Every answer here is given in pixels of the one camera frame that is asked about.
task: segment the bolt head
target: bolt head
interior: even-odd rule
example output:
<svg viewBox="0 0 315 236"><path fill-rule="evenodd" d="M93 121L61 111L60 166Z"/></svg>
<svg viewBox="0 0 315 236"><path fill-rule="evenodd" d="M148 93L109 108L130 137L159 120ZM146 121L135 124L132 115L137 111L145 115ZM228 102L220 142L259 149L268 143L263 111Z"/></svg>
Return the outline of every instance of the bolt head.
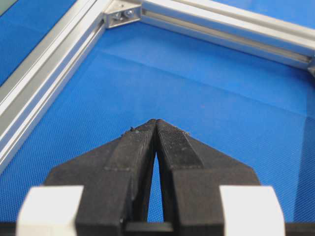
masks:
<svg viewBox="0 0 315 236"><path fill-rule="evenodd" d="M129 10L124 11L124 16L126 16L127 18L132 18L134 16L134 10L129 9Z"/></svg>

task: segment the aluminum frame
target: aluminum frame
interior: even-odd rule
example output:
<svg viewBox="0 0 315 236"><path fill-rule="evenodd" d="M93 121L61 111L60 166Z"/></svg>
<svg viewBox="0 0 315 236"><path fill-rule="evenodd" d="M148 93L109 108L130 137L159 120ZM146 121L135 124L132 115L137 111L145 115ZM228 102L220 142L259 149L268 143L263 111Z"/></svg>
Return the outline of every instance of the aluminum frame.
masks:
<svg viewBox="0 0 315 236"><path fill-rule="evenodd" d="M7 11L17 0L0 1L0 16Z"/></svg>
<svg viewBox="0 0 315 236"><path fill-rule="evenodd" d="M115 0L78 0L0 87L0 174L103 34ZM315 30L210 0L128 0L141 21L315 77Z"/></svg>

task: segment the screw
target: screw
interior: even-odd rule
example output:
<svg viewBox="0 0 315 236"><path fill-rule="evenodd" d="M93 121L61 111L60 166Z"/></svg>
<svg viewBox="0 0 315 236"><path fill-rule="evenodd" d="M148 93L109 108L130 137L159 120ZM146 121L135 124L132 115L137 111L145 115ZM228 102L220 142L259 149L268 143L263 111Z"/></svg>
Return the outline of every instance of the screw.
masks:
<svg viewBox="0 0 315 236"><path fill-rule="evenodd" d="M122 20L122 13L121 12L117 12L113 15L113 19L116 21L121 21Z"/></svg>
<svg viewBox="0 0 315 236"><path fill-rule="evenodd" d="M130 10L124 11L124 16L126 16L129 19L132 18L134 16L134 10L130 9Z"/></svg>

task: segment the blue textured mat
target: blue textured mat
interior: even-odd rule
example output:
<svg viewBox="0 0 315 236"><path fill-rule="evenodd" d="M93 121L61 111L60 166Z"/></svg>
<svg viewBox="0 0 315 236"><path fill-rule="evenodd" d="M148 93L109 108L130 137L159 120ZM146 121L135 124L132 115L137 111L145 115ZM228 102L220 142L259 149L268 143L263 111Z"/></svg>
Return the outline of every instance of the blue textured mat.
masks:
<svg viewBox="0 0 315 236"><path fill-rule="evenodd" d="M0 16L0 86L75 0L18 0Z"/></svg>
<svg viewBox="0 0 315 236"><path fill-rule="evenodd" d="M53 166L150 118L252 166L275 188L286 221L315 220L309 74L142 23L105 33L23 144L0 177L0 220L16 219ZM160 221L154 170L148 220Z"/></svg>

